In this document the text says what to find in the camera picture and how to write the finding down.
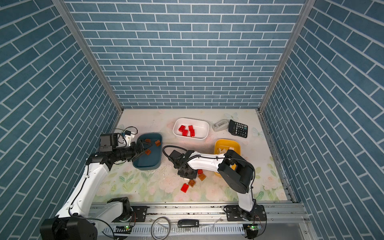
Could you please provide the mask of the brown lego brick low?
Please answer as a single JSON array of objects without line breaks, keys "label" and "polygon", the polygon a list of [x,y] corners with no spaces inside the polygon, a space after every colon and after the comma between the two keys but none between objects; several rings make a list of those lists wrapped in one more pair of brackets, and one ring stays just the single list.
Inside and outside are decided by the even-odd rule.
[{"label": "brown lego brick low", "polygon": [[190,180],[188,182],[188,185],[191,186],[191,187],[194,187],[194,185],[196,184],[196,181],[195,180]]}]

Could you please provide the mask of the red lego brick front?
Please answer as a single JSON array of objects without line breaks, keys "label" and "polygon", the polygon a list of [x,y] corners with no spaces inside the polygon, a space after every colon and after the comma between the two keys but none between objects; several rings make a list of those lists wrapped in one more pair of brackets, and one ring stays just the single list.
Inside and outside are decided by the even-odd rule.
[{"label": "red lego brick front", "polygon": [[189,189],[189,185],[188,184],[183,184],[183,186],[181,187],[181,191],[183,193],[186,193],[188,191],[188,189]]}]

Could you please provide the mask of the red lego brick pair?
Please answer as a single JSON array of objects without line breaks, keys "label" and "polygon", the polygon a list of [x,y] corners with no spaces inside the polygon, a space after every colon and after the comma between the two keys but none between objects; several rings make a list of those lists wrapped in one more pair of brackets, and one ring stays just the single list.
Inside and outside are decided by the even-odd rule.
[{"label": "red lego brick pair", "polygon": [[195,129],[193,125],[189,125],[190,137],[195,137]]}]

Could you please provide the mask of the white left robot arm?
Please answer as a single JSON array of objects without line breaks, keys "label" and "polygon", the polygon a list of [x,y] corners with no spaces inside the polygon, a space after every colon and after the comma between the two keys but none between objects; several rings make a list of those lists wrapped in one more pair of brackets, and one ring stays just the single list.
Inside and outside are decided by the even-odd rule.
[{"label": "white left robot arm", "polygon": [[111,228],[113,221],[127,224],[127,229],[135,225],[136,213],[127,197],[111,199],[95,217],[89,216],[93,199],[115,163],[134,162],[152,146],[150,141],[138,140],[124,141],[124,147],[119,147],[120,136],[120,133],[100,136],[99,150],[87,158],[83,175],[71,196],[53,218],[43,221],[42,239],[95,240],[105,228]]}]

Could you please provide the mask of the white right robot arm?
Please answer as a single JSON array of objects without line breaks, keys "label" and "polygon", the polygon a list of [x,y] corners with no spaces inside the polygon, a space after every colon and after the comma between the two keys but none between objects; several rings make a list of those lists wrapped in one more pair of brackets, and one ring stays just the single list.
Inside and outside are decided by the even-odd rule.
[{"label": "white right robot arm", "polygon": [[177,146],[171,147],[175,149],[171,154],[166,153],[168,146],[163,147],[163,154],[178,170],[180,177],[194,180],[198,176],[199,170],[220,174],[229,187],[238,194],[239,204],[235,213],[244,220],[253,221],[255,219],[256,200],[253,197],[252,184],[256,171],[251,163],[234,150],[228,150],[225,154],[211,155]]}]

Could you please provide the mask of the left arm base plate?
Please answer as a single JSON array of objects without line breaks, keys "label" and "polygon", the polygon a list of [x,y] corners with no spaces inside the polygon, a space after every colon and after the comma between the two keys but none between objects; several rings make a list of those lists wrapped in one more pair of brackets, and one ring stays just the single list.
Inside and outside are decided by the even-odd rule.
[{"label": "left arm base plate", "polygon": [[132,206],[136,223],[144,223],[147,217],[148,206]]}]

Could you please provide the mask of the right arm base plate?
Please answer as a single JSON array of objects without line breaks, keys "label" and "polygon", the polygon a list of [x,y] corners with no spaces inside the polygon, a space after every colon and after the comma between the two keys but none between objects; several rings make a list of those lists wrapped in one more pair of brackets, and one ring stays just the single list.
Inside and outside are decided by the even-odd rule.
[{"label": "right arm base plate", "polygon": [[228,222],[239,221],[266,221],[267,215],[263,205],[254,204],[252,210],[247,212],[239,207],[239,205],[227,205],[224,212]]}]

